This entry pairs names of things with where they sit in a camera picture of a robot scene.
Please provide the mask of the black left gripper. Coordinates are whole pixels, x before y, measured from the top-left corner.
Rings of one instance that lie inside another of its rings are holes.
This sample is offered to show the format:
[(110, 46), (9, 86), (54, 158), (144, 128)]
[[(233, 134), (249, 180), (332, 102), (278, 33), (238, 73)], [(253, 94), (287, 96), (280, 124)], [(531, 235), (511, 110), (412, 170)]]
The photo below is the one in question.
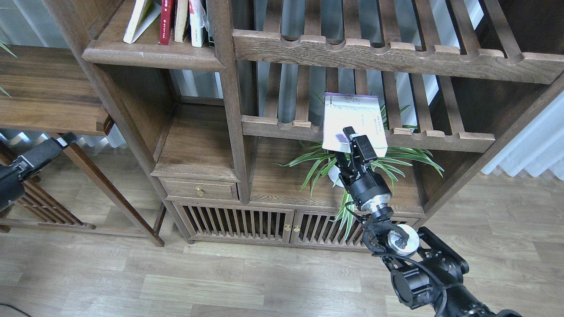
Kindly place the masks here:
[(0, 210), (6, 209), (23, 197), (25, 190), (22, 183), (44, 168), (67, 147), (78, 141), (73, 132), (60, 135), (57, 139), (48, 139), (18, 156), (12, 164), (1, 167), (0, 171)]

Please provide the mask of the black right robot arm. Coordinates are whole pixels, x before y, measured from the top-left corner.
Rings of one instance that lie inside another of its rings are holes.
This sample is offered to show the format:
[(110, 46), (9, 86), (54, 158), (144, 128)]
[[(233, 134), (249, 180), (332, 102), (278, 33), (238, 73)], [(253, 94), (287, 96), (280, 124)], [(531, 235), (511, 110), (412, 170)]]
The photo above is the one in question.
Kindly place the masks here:
[(514, 310), (491, 311), (463, 284), (469, 265), (428, 228), (392, 222), (392, 193), (369, 166), (377, 159), (366, 135), (344, 128), (350, 154), (336, 152), (340, 179), (363, 227), (362, 241), (382, 259), (400, 303), (410, 309), (431, 305), (437, 317), (517, 317)]

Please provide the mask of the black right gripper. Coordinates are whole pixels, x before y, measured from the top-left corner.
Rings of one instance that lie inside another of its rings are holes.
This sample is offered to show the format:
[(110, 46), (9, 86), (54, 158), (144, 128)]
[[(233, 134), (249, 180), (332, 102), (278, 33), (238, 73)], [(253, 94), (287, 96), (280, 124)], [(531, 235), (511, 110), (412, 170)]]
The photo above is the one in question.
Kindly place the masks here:
[(340, 179), (360, 211), (372, 214), (393, 214), (388, 206), (392, 193), (383, 177), (369, 166), (377, 159), (366, 135), (358, 135), (352, 126), (343, 128), (350, 144), (350, 158), (344, 152), (335, 152)]

